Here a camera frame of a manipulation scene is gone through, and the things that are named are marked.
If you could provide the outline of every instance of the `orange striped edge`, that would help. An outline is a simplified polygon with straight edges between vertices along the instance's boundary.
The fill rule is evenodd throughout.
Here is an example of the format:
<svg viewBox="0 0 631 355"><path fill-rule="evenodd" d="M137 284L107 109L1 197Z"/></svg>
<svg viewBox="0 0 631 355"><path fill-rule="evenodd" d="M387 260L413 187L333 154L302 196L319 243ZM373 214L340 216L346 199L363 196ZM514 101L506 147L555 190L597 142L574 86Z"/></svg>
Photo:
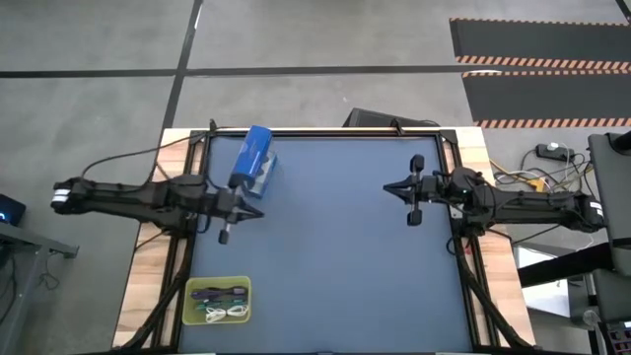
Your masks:
<svg viewBox="0 0 631 355"><path fill-rule="evenodd" d="M462 78L469 76L534 76L534 75L616 75L631 74L631 70L537 70L537 71L496 71L464 72Z"/></svg>
<svg viewBox="0 0 631 355"><path fill-rule="evenodd" d="M629 26L628 24L589 23L589 22L574 22L574 21L450 18L450 22L454 22L454 21L502 22L502 23L520 23L520 24L551 24L551 25L573 25L573 26L612 26L612 27L628 27Z"/></svg>
<svg viewBox="0 0 631 355"><path fill-rule="evenodd" d="M530 118L481 119L473 122L482 128L572 128L631 127L631 118Z"/></svg>
<svg viewBox="0 0 631 355"><path fill-rule="evenodd" d="M629 68L631 62L619 61L592 61L579 59L545 59L545 58L521 58L521 57L501 57L486 55L463 55L457 56L456 62L464 64L484 64L484 65L505 65L505 66L534 66L552 67L568 69L622 69Z"/></svg>

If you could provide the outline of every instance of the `desk leg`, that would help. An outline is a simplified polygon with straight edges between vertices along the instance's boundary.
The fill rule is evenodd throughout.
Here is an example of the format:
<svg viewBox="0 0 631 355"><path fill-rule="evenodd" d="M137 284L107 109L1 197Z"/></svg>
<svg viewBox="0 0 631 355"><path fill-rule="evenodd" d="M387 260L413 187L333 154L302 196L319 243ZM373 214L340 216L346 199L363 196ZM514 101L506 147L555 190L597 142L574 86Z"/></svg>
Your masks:
<svg viewBox="0 0 631 355"><path fill-rule="evenodd" d="M16 342L24 326L29 303L33 297L35 287L37 287L38 278L44 270L44 264L48 258L49 249L37 248L32 252L35 253L34 261L29 271L26 273L24 284L18 285L19 287L14 291L16 292L15 303L5 319L6 325L3 326L3 337L5 341L0 344L0 355L15 354Z"/></svg>
<svg viewBox="0 0 631 355"><path fill-rule="evenodd" d="M596 269L613 269L609 243L585 248L518 269L522 288L561 280Z"/></svg>

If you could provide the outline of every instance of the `white label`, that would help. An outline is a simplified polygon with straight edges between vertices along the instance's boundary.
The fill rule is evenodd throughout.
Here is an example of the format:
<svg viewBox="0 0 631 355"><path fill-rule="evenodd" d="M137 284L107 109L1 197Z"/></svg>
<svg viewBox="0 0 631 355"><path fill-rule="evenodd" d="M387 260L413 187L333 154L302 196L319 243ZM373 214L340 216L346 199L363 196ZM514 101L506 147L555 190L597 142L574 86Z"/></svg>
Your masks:
<svg viewBox="0 0 631 355"><path fill-rule="evenodd" d="M55 195L67 196L70 193L70 190L67 188L60 188L55 190Z"/></svg>
<svg viewBox="0 0 631 355"><path fill-rule="evenodd" d="M68 200L68 196L53 196L52 202L66 202Z"/></svg>

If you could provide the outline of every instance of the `black monitor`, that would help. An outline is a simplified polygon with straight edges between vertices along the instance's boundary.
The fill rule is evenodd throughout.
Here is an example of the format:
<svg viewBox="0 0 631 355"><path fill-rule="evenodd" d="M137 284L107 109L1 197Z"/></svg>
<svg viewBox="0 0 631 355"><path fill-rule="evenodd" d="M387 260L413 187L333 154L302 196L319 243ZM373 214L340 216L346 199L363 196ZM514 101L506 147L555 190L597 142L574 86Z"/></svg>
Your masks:
<svg viewBox="0 0 631 355"><path fill-rule="evenodd" d="M631 131L593 134L589 142L613 265L631 276Z"/></svg>

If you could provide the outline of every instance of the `power strip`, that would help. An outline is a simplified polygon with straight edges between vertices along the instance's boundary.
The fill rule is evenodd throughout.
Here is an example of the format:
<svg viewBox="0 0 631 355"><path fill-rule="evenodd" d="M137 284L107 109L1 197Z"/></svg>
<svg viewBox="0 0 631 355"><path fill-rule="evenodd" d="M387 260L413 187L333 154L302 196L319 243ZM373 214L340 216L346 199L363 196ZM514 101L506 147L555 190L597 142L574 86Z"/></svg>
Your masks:
<svg viewBox="0 0 631 355"><path fill-rule="evenodd" d="M567 162L569 156L570 162L574 161L574 149L560 147L554 142L550 144L537 144L534 148L534 154L536 154L538 158L556 160L559 162Z"/></svg>

